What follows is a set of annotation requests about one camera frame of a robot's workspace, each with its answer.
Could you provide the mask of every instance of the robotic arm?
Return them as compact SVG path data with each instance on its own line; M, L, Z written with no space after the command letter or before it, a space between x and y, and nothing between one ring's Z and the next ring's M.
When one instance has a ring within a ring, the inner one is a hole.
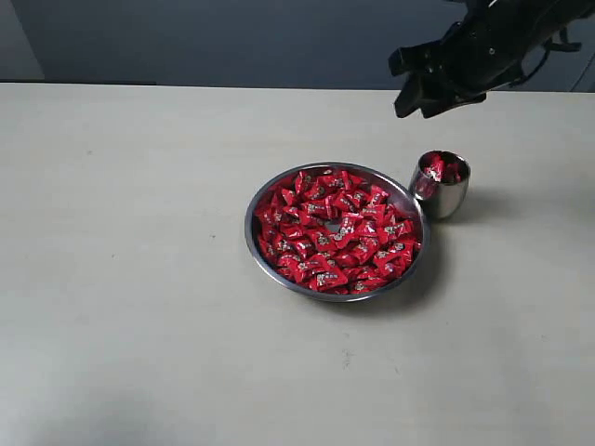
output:
M394 103L404 118L417 109L425 118L485 101L486 91L528 81L552 51L579 51L566 26L595 12L595 0L465 0L467 16L441 40L397 49L390 72L408 72ZM558 33L560 42L554 42ZM525 74L522 59L542 45L544 58Z

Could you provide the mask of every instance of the metal cup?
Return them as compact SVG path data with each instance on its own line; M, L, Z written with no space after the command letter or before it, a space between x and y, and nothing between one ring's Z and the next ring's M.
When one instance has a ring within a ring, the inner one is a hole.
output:
M447 163L457 163L461 180L457 183L442 183L424 173L424 168L430 165L430 158L440 154ZM429 219L440 220L455 213L463 203L469 186L471 168L467 161L450 151L429 151L422 155L417 162L416 170L409 184L409 191Z

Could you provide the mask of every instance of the gray wall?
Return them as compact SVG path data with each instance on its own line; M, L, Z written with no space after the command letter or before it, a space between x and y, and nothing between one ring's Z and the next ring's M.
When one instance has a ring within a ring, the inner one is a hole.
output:
M441 0L13 3L48 79L161 85L394 88L392 50L442 36L465 13ZM570 89L595 51L593 23L571 29L583 52L552 55L524 88Z
M10 0L0 0L0 79L43 79Z

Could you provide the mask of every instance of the white table surface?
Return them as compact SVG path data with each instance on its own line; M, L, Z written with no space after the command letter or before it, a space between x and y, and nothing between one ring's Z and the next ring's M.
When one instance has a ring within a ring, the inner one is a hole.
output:
M0 444L590 445L595 97L0 85ZM322 304L244 211L316 161L471 164L420 270Z

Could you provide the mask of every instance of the metal bowl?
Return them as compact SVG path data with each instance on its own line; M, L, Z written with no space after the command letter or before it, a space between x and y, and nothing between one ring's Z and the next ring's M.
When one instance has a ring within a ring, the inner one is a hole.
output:
M370 184L376 184L380 186L386 192L390 193L388 202L394 203L400 210L402 210L404 213L409 215L414 220L416 226L422 229L421 249L417 253L417 256L413 261L412 265L399 279L390 282L382 288L378 288L369 293L362 293L358 295L330 295L326 293L312 291L309 288L304 288L293 282L290 282L288 279L278 274L267 263L265 258L260 253L258 249L258 235L260 234L261 227L258 218L256 218L256 216L254 215L257 205L263 200L269 200L279 183L281 183L284 179L287 179L288 177L294 177L299 171L307 171L312 175L317 176L321 175L325 170L328 169L347 170L351 174L366 179ZM409 191L406 188L404 188L394 179L387 177L386 175L383 175L377 172L376 170L372 170L357 164L317 163L301 165L299 167L287 170L282 174L278 175L277 177L273 178L262 188L260 188L260 190L257 192L257 194L250 202L250 205L248 206L248 209L245 213L245 240L248 244L248 249L250 250L252 257L257 261L258 265L262 268L262 270L285 288L289 288L292 291L301 293L303 295L307 295L308 297L312 297L317 300L323 300L328 302L353 302L356 300L365 300L376 295L381 295L382 293L396 288L401 283L406 281L409 277L411 277L411 275L416 270L417 265L421 260L421 257L423 257L425 252L428 250L428 246L430 245L430 225L428 224L428 220L426 219L426 216L424 215L417 200L413 197L413 195L411 195L411 193L409 193Z

